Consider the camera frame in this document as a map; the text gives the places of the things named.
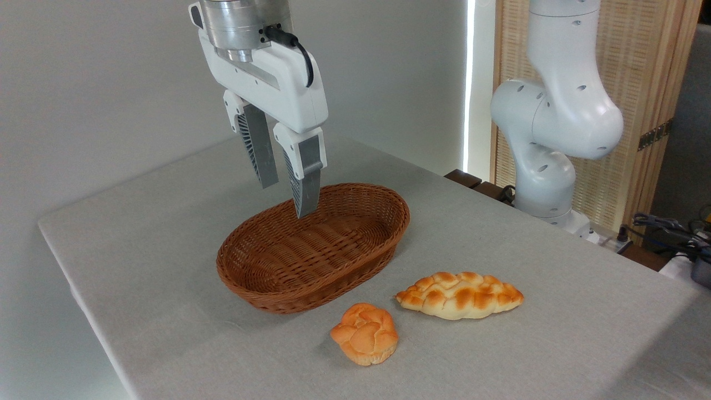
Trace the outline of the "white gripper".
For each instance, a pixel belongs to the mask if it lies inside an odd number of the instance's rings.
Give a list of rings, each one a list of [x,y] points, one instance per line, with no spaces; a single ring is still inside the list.
[[[229,122],[262,188],[278,183],[266,113],[280,122],[274,137],[286,159],[297,217],[315,212],[327,166],[319,126],[328,108],[313,57],[272,39],[293,30],[289,3],[196,2],[189,16],[211,74],[226,88]]]

